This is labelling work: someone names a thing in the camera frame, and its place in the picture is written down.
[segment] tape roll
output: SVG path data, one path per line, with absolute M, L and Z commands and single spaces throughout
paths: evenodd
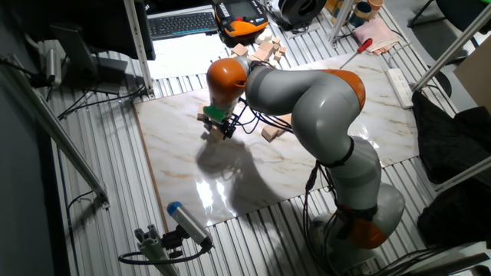
M 327 0 L 280 0 L 280 14 L 282 19 L 290 25 L 310 23 L 317 16 Z

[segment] red screwdriver handle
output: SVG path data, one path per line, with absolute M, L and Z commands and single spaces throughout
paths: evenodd
M 371 43 L 374 42 L 373 39 L 368 38 L 363 44 L 356 50 L 359 54 L 361 54 L 362 51 L 365 51 L 368 47 L 370 47 Z

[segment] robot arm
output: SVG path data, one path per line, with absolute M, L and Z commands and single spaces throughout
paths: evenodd
M 291 113 L 293 133 L 327 168 L 336 189 L 340 215 L 331 226 L 337 234 L 319 243 L 327 242 L 323 248 L 333 252 L 344 252 L 342 257 L 332 253 L 331 260 L 339 264 L 350 258 L 347 255 L 360 255 L 360 249 L 380 246 L 397 227 L 404 198 L 394 187 L 381 183 L 381 165 L 372 145 L 348 135 L 348 127 L 365 102 L 361 79 L 343 70 L 281 71 L 263 65 L 243 57 L 212 64 L 207 74 L 211 108 L 232 113 L 236 98 L 244 91 L 253 110 L 267 115 Z M 218 98 L 226 98 L 223 94 L 233 100 L 217 103 Z M 326 221 L 320 219 L 318 225 L 330 223 Z M 349 264 L 340 266 L 343 271 Z

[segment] power strip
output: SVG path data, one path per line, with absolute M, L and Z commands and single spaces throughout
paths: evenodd
M 413 91 L 411 91 L 411 88 L 409 87 L 406 78 L 402 74 L 402 71 L 399 68 L 394 68 L 389 69 L 387 72 L 385 72 L 385 74 L 387 74 L 390 84 L 392 84 L 392 88 L 396 92 L 397 99 L 399 100 L 402 108 L 410 109 L 413 107 L 413 101 L 411 100 L 413 97 Z

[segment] orange device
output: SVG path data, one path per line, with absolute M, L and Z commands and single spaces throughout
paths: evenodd
M 266 28 L 268 16 L 256 0 L 235 0 L 215 4 L 219 29 L 230 37 L 253 35 Z

